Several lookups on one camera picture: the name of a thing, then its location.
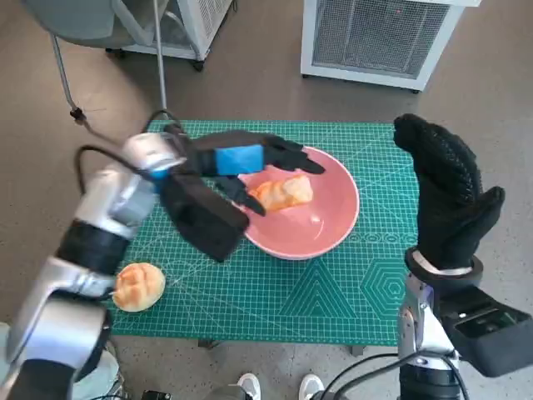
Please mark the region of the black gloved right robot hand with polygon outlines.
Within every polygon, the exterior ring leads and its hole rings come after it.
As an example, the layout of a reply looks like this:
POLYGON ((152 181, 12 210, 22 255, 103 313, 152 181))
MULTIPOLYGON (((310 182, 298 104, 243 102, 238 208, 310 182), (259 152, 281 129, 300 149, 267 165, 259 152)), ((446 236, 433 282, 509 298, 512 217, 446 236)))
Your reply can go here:
POLYGON ((476 155, 441 125, 407 113, 394 128, 394 142, 411 155, 419 183, 417 250, 441 271, 470 267, 499 220, 505 190, 482 188, 476 155))

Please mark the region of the black left robot hand, blue tape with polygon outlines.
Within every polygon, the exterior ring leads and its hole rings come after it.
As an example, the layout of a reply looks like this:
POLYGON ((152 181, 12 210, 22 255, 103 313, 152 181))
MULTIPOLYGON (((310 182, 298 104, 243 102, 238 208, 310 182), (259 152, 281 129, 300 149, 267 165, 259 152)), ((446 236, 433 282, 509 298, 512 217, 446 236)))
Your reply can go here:
POLYGON ((323 174, 325 168, 312 161, 297 142, 271 133, 231 130, 209 133, 192 139, 196 151, 197 171, 213 178, 216 186, 234 203, 264 216, 266 209, 247 192, 238 176, 259 173, 268 166, 284 171, 300 169, 306 173, 323 174))

